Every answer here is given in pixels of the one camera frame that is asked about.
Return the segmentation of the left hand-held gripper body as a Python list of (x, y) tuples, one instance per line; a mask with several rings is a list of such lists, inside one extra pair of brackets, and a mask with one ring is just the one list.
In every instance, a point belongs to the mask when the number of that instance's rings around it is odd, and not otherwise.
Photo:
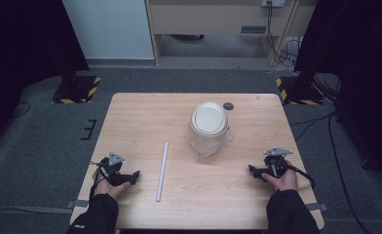
[(100, 173), (107, 179), (112, 186), (119, 186), (125, 182), (132, 182), (130, 175), (121, 175), (120, 169), (125, 158), (114, 152), (103, 158), (99, 163)]

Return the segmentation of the black stand base striped edge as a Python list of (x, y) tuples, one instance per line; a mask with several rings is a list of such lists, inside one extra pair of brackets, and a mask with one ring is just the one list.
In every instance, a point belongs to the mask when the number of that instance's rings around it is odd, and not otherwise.
[(276, 79), (283, 104), (317, 105), (323, 103), (323, 95), (312, 83), (302, 84), (294, 76)]
[(52, 96), (52, 103), (90, 102), (99, 82), (100, 78), (96, 76), (77, 76), (74, 84), (62, 81)]

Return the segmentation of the clear plastic cup with lid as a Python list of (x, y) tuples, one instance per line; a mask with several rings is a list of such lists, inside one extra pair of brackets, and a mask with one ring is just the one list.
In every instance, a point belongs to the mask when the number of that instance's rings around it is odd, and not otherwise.
[(222, 105), (206, 101), (194, 109), (189, 121), (189, 142), (196, 156), (214, 155), (233, 139)]

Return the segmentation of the person's left hand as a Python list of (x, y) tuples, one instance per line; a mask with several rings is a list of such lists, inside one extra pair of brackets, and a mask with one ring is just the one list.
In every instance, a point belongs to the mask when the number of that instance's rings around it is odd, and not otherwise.
[(95, 186), (94, 195), (108, 194), (114, 200), (117, 200), (131, 185), (129, 182), (125, 182), (119, 186), (112, 186), (100, 172), (94, 172), (93, 180)]

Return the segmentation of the white panel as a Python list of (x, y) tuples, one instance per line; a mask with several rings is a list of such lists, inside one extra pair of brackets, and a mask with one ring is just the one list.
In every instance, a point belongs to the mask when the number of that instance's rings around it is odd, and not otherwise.
[(86, 59), (153, 59), (145, 0), (62, 0)]

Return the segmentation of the black curtain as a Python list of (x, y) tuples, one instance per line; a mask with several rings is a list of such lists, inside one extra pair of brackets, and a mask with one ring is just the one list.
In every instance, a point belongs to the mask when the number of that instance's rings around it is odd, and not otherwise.
[(0, 133), (24, 88), (88, 68), (62, 0), (0, 0)]
[(382, 173), (382, 0), (317, 0), (295, 69), (341, 81), (350, 133)]

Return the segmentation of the grey power strip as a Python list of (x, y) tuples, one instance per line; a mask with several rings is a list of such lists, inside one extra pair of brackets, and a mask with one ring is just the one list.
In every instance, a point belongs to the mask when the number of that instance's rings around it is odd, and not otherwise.
[(262, 0), (262, 7), (282, 8), (286, 4), (286, 0)]

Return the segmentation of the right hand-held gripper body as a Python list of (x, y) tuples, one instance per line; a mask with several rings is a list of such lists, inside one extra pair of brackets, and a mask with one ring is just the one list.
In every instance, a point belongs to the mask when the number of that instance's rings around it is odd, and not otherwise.
[(280, 147), (274, 147), (265, 151), (265, 173), (275, 178), (282, 177), (287, 171), (287, 162), (285, 157), (288, 154), (292, 154), (292, 151)]

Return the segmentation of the light wooden cabinet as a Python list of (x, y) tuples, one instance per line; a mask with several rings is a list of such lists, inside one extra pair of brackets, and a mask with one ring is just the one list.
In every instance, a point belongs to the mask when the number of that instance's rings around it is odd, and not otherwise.
[(154, 55), (165, 35), (257, 35), (269, 64), (281, 59), (288, 37), (302, 37), (318, 0), (286, 0), (282, 8), (262, 0), (145, 0)]

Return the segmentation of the long white tube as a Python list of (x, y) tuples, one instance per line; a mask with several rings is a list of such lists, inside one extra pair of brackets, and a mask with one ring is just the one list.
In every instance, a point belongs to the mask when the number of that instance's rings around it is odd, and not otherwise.
[(161, 198), (162, 198), (162, 190), (163, 190), (163, 183), (164, 183), (164, 176), (165, 176), (168, 151), (169, 151), (169, 143), (166, 142), (164, 145), (164, 150), (163, 150), (163, 155), (162, 155), (162, 162), (161, 162), (158, 187), (157, 187), (157, 194), (156, 194), (156, 202), (160, 202)]

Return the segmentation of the person's right hand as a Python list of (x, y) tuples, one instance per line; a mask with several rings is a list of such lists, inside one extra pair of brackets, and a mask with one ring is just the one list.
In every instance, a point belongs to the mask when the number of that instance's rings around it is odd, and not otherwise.
[(297, 190), (298, 178), (293, 170), (287, 170), (280, 178), (263, 173), (261, 175), (266, 181), (270, 182), (276, 191)]

